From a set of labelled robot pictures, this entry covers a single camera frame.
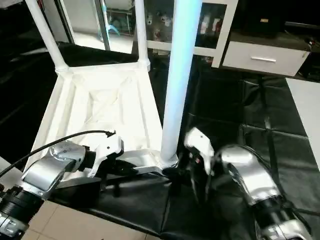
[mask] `white floor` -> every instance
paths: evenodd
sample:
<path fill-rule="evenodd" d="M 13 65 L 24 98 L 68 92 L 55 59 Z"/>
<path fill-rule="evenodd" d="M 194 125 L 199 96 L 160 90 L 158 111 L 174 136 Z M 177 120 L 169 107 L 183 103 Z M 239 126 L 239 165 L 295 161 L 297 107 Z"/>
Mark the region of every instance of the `white floor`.
<path fill-rule="evenodd" d="M 134 43 L 133 36 L 118 36 L 117 34 L 110 33 L 109 38 L 109 46 L 111 51 L 131 54 L 132 45 Z M 91 34 L 74 32 L 74 42 L 80 46 L 105 50 L 104 42 L 98 35 L 95 36 Z"/>
<path fill-rule="evenodd" d="M 320 83 L 286 79 L 320 169 Z"/>

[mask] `white drawer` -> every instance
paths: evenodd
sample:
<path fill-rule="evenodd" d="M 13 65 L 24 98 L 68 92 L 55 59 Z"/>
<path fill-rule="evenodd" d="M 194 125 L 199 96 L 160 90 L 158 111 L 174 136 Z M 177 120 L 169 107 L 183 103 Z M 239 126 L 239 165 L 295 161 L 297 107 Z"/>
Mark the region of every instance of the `white drawer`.
<path fill-rule="evenodd" d="M 223 66 L 295 76 L 308 51 L 231 41 Z"/>

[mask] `wall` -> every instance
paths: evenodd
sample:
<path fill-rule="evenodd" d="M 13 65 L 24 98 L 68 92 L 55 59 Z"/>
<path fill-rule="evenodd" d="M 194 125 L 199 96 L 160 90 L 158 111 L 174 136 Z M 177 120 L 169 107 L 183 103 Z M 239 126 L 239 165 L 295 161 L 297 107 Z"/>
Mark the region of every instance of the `wall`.
<path fill-rule="evenodd" d="M 74 32 L 98 34 L 94 0 L 63 0 Z"/>

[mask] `glass cabinet door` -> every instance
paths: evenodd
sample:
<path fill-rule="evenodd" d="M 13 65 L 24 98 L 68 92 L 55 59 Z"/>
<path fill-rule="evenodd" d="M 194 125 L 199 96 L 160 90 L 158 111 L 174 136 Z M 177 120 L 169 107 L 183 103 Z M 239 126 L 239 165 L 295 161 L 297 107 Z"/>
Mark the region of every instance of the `glass cabinet door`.
<path fill-rule="evenodd" d="M 194 54 L 219 67 L 238 0 L 202 2 Z M 144 8 L 148 48 L 170 51 L 175 0 L 144 0 Z"/>
<path fill-rule="evenodd" d="M 171 48 L 175 0 L 144 0 L 148 48 Z"/>

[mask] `white pole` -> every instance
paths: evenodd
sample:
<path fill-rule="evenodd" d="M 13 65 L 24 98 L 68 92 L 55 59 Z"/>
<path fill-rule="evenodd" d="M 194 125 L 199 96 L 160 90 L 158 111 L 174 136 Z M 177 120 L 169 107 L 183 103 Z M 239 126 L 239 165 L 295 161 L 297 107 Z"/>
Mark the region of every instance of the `white pole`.
<path fill-rule="evenodd" d="M 42 15 L 42 12 L 38 6 L 38 3 L 36 0 L 25 0 L 29 11 L 33 17 L 33 20 L 41 34 L 41 37 L 44 41 L 44 44 L 46 48 L 49 51 L 49 54 L 51 55 L 51 58 L 55 65 L 55 70 L 57 72 L 62 72 L 68 69 L 68 65 L 65 63 L 59 48 L 56 44 L 56 41 L 54 37 L 52 36 L 50 29 L 46 23 L 46 20 L 44 16 Z"/>
<path fill-rule="evenodd" d="M 145 4 L 144 0 L 135 0 L 135 23 L 136 33 L 138 39 L 139 60 L 143 66 L 146 66 L 148 72 L 150 71 L 150 61 L 147 50 L 147 33 L 146 33 L 146 18 L 145 18 Z"/>
<path fill-rule="evenodd" d="M 181 120 L 203 0 L 177 0 L 166 88 L 161 159 L 162 167 L 176 163 Z"/>

